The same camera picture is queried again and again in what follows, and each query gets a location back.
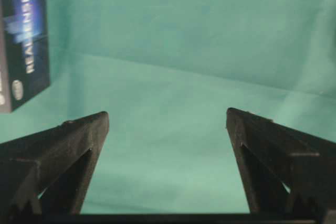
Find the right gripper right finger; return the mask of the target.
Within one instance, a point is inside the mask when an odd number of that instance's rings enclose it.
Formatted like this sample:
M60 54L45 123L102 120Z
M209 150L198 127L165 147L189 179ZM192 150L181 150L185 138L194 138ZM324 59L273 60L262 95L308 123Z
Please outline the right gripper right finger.
M335 143L229 108L226 130L256 223L335 223Z

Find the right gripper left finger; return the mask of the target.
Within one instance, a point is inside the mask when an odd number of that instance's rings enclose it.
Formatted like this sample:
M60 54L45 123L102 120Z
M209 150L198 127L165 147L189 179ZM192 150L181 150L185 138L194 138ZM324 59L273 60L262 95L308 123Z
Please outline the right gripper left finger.
M1 144L1 223L79 214L109 132L98 112Z

